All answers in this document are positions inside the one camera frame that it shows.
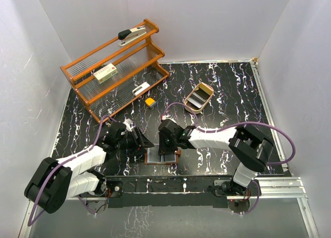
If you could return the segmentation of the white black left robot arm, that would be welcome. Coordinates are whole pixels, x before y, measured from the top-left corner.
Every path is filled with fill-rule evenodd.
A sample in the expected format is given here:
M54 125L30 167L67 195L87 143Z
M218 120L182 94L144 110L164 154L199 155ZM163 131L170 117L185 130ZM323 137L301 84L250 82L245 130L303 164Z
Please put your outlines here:
M91 170L106 162L112 152L141 156L150 147L154 144L140 128L115 122L86 149L65 158L45 158L25 188L24 196L49 214L56 212L65 200L85 192L102 196L107 184Z

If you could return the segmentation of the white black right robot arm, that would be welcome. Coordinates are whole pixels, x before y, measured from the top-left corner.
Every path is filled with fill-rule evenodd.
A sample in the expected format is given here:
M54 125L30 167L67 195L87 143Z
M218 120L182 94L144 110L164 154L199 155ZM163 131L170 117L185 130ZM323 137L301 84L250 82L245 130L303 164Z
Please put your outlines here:
M165 119L158 127L159 155L198 148L219 148L232 151L240 164L232 179L215 187L223 196L243 196L255 177L266 170L274 149L274 142L251 123L239 123L220 129L180 127L171 119Z

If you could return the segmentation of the brown leather card holder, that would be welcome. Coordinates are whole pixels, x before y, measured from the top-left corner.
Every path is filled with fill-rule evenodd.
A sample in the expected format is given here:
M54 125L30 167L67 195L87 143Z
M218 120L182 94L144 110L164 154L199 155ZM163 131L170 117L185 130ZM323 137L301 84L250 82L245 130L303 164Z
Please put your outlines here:
M159 155L158 150L159 150L158 146L147 149L144 160L144 163L146 165L177 164L179 157L182 154L181 150L177 150L173 154Z

